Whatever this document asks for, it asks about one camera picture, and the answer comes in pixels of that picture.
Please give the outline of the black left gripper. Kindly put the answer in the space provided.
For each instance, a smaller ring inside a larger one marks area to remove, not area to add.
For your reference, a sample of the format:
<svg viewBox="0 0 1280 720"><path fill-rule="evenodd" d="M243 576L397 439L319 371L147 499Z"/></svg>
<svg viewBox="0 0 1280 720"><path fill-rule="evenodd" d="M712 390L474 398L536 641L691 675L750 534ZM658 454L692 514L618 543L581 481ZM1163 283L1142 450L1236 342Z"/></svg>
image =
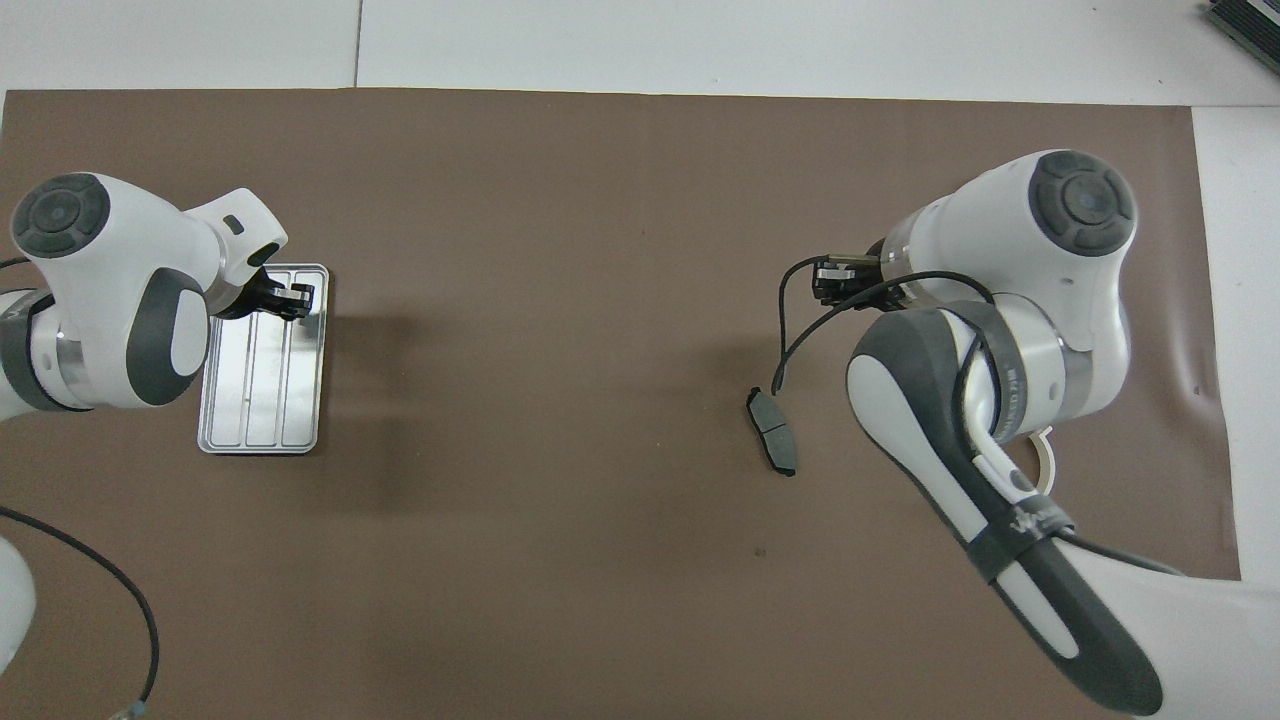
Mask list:
<svg viewBox="0 0 1280 720"><path fill-rule="evenodd" d="M284 322L296 322L307 316L307 309L314 306L315 288L311 284L276 283L265 272L255 272L239 287L232 301L214 313L215 318L236 320L253 313L270 313Z"/></svg>

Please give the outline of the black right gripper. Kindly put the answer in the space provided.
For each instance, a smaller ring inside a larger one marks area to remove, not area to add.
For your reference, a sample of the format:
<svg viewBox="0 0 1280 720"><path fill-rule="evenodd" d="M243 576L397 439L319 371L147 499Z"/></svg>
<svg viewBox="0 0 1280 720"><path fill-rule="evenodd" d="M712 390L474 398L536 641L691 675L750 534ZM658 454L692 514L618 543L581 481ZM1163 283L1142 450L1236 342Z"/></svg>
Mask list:
<svg viewBox="0 0 1280 720"><path fill-rule="evenodd" d="M884 282L882 245L872 245L855 263L845 263L838 258L824 258L814 265L814 300L823 306L837 306L855 295L867 293L873 286ZM881 290L869 293L863 304L891 304L893 290Z"/></svg>

